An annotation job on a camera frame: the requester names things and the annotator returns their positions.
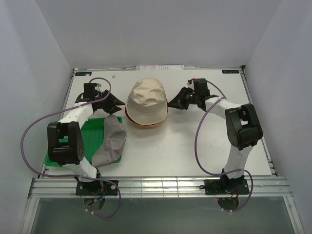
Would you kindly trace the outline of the dark red bucket hat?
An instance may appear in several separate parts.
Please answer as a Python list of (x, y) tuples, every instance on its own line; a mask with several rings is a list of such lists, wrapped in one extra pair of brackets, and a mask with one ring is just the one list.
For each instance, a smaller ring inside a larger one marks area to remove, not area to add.
[(128, 98), (125, 114), (133, 123), (141, 125), (156, 124), (166, 119), (168, 102), (166, 98), (148, 98), (143, 100)]

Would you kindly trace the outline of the grey bucket hat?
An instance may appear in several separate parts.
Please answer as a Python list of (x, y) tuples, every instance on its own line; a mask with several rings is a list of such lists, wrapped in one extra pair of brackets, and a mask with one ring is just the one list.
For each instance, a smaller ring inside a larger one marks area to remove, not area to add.
[(104, 120), (103, 143), (92, 157), (92, 165), (96, 168), (116, 162), (122, 155), (127, 138), (127, 130), (115, 115)]

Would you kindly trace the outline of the beige bucket hat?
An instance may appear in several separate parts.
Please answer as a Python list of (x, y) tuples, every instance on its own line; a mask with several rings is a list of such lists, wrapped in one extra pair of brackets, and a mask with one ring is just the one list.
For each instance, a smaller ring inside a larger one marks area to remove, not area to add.
[(161, 82), (156, 78), (137, 81), (128, 95), (125, 114), (129, 120), (141, 126), (163, 122), (168, 114), (168, 103)]

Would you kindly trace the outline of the yellow bucket hat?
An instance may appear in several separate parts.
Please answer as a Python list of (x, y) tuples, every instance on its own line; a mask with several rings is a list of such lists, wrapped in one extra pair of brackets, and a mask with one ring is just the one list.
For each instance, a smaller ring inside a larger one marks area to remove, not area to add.
[(133, 123), (134, 126), (136, 126), (137, 128), (141, 128), (141, 129), (157, 128), (157, 127), (160, 127), (162, 124), (163, 122), (159, 122), (159, 123), (151, 124), (151, 125), (141, 125), (141, 124)]

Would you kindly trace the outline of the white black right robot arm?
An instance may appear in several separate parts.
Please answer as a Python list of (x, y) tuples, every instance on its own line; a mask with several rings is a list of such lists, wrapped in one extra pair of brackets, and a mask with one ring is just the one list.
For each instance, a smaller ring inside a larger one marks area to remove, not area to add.
[(209, 90), (210, 81), (204, 78), (193, 78), (188, 86), (181, 88), (179, 93), (168, 103), (168, 107), (187, 110), (190, 105), (223, 118), (226, 122), (226, 134), (230, 142), (228, 160), (216, 179), (204, 181), (200, 186), (206, 195), (243, 194), (248, 195), (248, 187), (244, 174), (245, 165), (253, 147), (263, 138), (256, 110), (251, 103), (244, 105), (227, 101), (222, 93), (212, 95)]

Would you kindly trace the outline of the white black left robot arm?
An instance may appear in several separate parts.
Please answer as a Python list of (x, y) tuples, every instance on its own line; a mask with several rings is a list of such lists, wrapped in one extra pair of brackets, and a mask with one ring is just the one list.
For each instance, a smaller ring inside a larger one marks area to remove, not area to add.
[[(108, 90), (102, 91), (98, 83), (85, 83), (83, 89), (83, 93), (76, 98), (76, 109), (59, 122), (48, 124), (48, 156), (50, 161), (65, 166), (76, 175), (79, 189), (90, 195), (98, 195), (104, 190), (98, 167), (118, 160), (125, 146), (126, 128), (114, 115), (121, 110), (124, 102)], [(89, 162), (85, 157), (81, 129), (98, 109), (108, 113), (108, 117), (103, 121), (103, 142)]]

